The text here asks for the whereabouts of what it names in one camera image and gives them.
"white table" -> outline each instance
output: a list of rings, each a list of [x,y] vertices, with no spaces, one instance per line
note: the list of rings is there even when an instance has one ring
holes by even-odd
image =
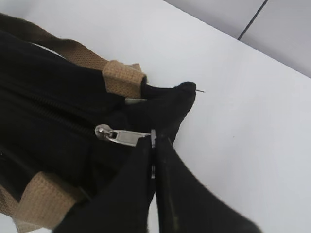
[[[175,143],[190,170],[265,233],[310,232],[309,78],[161,0],[32,3],[19,16],[106,59],[140,62],[151,85],[196,82],[206,93]]]

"bag handle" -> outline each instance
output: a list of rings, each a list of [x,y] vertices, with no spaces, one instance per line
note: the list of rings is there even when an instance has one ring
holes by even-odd
[[[139,64],[127,66],[117,61],[107,61],[75,40],[60,39],[34,23],[2,13],[0,30],[21,40],[44,46],[78,66],[101,70],[108,93],[141,98],[140,85],[146,80],[146,74],[141,72]]]
[[[108,61],[98,56],[81,43],[60,39],[34,23],[0,13],[0,30],[34,44],[44,46],[68,61],[85,68],[103,70]]]

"zipper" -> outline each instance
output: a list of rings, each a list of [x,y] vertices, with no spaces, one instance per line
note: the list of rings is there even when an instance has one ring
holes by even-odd
[[[66,126],[72,130],[78,131],[86,136],[92,136],[95,128],[95,135],[103,141],[114,142],[126,146],[135,147],[138,140],[142,137],[152,136],[152,147],[155,146],[155,132],[141,133],[127,130],[113,130],[108,125],[102,124],[95,126],[86,119],[87,113],[76,110],[73,107],[61,104],[55,100],[41,97],[38,94],[31,93],[27,89],[21,88],[10,82],[0,80],[1,87],[12,95],[35,102],[31,108],[34,112],[43,115],[57,123]],[[146,100],[131,100],[125,104],[135,104]]]
[[[55,121],[85,136],[93,136],[93,129],[96,125],[87,120],[88,113],[58,101],[42,97],[39,94],[32,93],[11,82],[0,80],[0,84],[0,88],[8,94],[28,102],[29,110],[32,110],[34,113],[45,116],[47,119]]]
[[[128,130],[113,130],[109,125],[103,124],[95,127],[95,135],[99,140],[135,147],[140,138],[150,136],[151,134]]]

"tan canvas strap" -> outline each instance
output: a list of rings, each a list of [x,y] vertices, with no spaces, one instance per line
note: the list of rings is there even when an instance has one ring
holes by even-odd
[[[0,13],[0,30],[53,50],[68,61],[82,67],[102,70],[107,60],[75,40],[60,39],[34,23]]]
[[[27,185],[19,203],[0,186],[0,212],[12,217],[20,233],[41,227],[54,229],[83,197],[80,190],[58,176],[39,172]]]
[[[140,71],[140,68],[134,72],[132,67],[123,63],[113,62],[110,64],[81,43],[71,39],[60,39],[21,18],[0,13],[0,30],[8,32],[21,40],[51,49],[76,65],[103,70],[106,90],[109,93],[128,98],[140,98],[140,84],[143,78],[146,77]]]

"zipper pull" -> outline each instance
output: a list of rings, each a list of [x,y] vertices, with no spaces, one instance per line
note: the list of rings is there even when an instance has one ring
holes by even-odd
[[[135,147],[141,137],[150,136],[151,134],[127,130],[113,130],[109,125],[98,125],[95,128],[95,135],[99,140]]]

